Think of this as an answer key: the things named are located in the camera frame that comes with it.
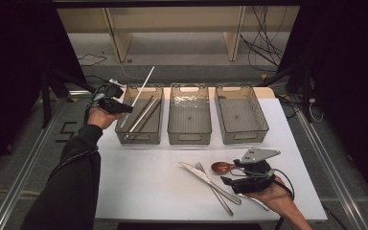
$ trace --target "fork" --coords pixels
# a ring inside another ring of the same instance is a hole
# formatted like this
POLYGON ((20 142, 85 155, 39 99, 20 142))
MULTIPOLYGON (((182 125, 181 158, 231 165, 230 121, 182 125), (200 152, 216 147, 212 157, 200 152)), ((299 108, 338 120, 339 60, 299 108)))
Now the fork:
MULTIPOLYGON (((201 163, 196 163, 195 164, 195 167, 202 171, 203 173, 205 173, 204 171, 204 168, 202 168, 202 165, 201 163)), ((226 213, 229 215, 229 216, 234 216, 234 213, 232 212, 232 210, 229 208, 228 204, 226 204, 225 200, 223 200, 222 196, 220 196, 220 194, 217 192, 217 190, 215 190, 211 185, 211 190, 214 192, 215 196, 217 196, 217 199, 219 200, 220 204, 223 206, 223 208, 225 209, 226 213)))

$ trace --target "gray floor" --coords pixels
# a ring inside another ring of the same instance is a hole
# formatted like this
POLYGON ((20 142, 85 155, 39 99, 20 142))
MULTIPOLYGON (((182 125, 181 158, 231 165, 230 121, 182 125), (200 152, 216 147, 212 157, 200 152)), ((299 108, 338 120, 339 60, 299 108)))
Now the gray floor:
MULTIPOLYGON (((252 39, 254 34, 244 34, 247 39, 252 39)), ((271 72, 256 70, 250 63, 258 68, 275 70, 272 65, 254 54, 248 58, 248 48, 241 42, 236 61, 229 61, 222 34, 135 34, 123 66, 114 57, 112 47, 107 34, 70 34, 76 54, 79 58, 87 54, 104 56, 106 60, 93 66, 82 66, 86 76, 98 76, 104 79, 117 79, 122 83, 143 82, 149 73, 151 66, 155 66, 150 81, 164 82, 169 85, 172 82, 223 82, 223 81, 250 81, 253 84, 262 81, 262 75, 272 75, 271 72)), ((287 33, 279 33, 273 41, 275 45, 284 49, 288 40, 287 33)), ((91 65, 103 57, 85 57, 81 65, 91 65)), ((100 84, 95 77, 87 77, 92 85, 100 84)), ((276 94, 285 94, 285 82, 280 80, 272 85, 276 94)), ((4 229, 19 229, 21 221, 34 202, 38 193, 44 187, 45 181, 52 168, 58 163, 58 155, 63 147, 61 140, 66 140, 68 135, 60 134, 65 122, 75 122, 67 127, 68 131, 76 131, 82 124, 82 112, 87 98, 75 96, 76 101, 63 104, 58 110, 56 123, 48 133, 47 142, 41 147, 38 158, 31 174, 24 184, 19 199, 9 209, 8 220, 4 229)), ((293 113, 288 105, 284 105, 286 116, 293 113)), ((318 108, 314 113, 320 114, 318 108)), ((16 138, 12 142, 12 154, 3 155, 0 159, 0 205, 7 197, 13 182, 22 171, 22 166, 27 161, 29 154, 35 153, 35 142, 42 132, 42 104, 36 102, 31 109, 31 114, 16 138)), ((311 139, 303 126, 300 113, 290 118, 288 123, 295 137, 298 148, 305 161, 311 180, 321 201, 333 214, 340 219, 348 229, 357 229, 352 218, 344 209, 344 202, 340 199, 337 190, 327 175, 327 170, 322 165, 311 144, 311 139)), ((332 163, 336 166, 337 174, 344 181, 347 191, 357 205, 359 213, 364 219, 368 229, 368 187, 355 167, 355 163, 346 159, 347 153, 340 144, 338 137, 327 121, 313 122, 312 127, 317 132, 332 163)), ((97 221, 95 229, 116 229, 117 222, 97 221)), ((274 229, 275 223, 262 223, 264 229, 274 229)), ((313 223, 313 229, 342 229, 335 218, 323 223, 313 223)), ((282 229, 289 229, 284 224, 282 229)))

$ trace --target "floor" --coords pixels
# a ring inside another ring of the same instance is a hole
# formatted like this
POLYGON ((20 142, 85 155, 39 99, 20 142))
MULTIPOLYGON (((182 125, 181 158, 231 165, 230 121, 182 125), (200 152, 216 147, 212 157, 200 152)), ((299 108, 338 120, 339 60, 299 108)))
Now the floor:
MULTIPOLYGON (((69 34, 82 70, 89 84, 95 86, 103 79, 122 83, 143 82, 151 66, 155 66, 149 81, 164 82, 262 82, 272 76, 276 67, 254 53, 241 42, 235 61, 228 59, 221 33, 135 34, 126 56, 119 64, 107 34, 69 34)), ((256 34, 243 34, 252 41, 256 34)), ((288 33, 272 33, 273 44, 284 50, 288 33)), ((269 60, 279 61, 277 57, 269 60)), ((277 95, 285 95, 287 78, 271 85, 277 95)), ((78 90, 68 85, 70 90, 78 90)), ((298 95, 286 95, 292 102, 298 95)), ((44 187, 67 135, 61 134, 63 124, 71 130, 82 123, 86 96, 75 95, 73 101, 56 100, 53 96, 54 123, 42 129, 42 104, 37 101, 31 114, 11 144, 11 154, 0 159, 0 229, 19 229, 22 219, 44 187)), ((326 116, 321 122, 307 124, 295 103, 284 103, 285 115, 297 146, 309 171, 320 200, 329 210, 329 220, 312 223, 313 229, 368 229, 368 187, 349 160, 326 116)), ((322 111, 313 106, 315 119, 322 111)), ((117 229, 117 222, 96 221, 95 229, 117 229)), ((275 223, 262 223, 263 229, 274 229, 275 223)), ((282 229, 289 229, 284 224, 282 229)))

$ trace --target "black sleeve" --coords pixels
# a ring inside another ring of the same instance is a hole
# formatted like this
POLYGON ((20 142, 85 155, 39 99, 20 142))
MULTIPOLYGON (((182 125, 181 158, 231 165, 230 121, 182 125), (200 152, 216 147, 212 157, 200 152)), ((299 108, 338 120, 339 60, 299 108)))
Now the black sleeve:
POLYGON ((92 229, 97 209, 101 157, 95 151, 103 131, 83 126, 61 153, 60 165, 83 152, 94 153, 59 169, 47 182, 21 229, 92 229))

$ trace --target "knife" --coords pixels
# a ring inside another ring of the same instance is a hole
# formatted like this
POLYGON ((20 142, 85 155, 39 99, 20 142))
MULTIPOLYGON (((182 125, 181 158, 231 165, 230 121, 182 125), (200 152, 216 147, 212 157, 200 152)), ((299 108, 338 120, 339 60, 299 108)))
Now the knife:
POLYGON ((195 167, 193 167, 192 165, 189 165, 187 163, 180 162, 180 164, 182 166, 184 166, 187 170, 189 170, 191 173, 194 173, 196 176, 198 176, 199 178, 201 178, 207 184, 211 185, 214 189, 217 190, 217 192, 219 192, 220 194, 222 194, 223 196, 225 196, 226 198, 228 198, 232 202, 234 202, 236 204, 241 204, 242 203, 242 200, 240 198, 238 198, 238 197, 236 197, 234 195, 228 194, 222 188, 218 187, 218 185, 214 184, 210 179, 208 179, 207 175, 204 172, 196 169, 195 167))

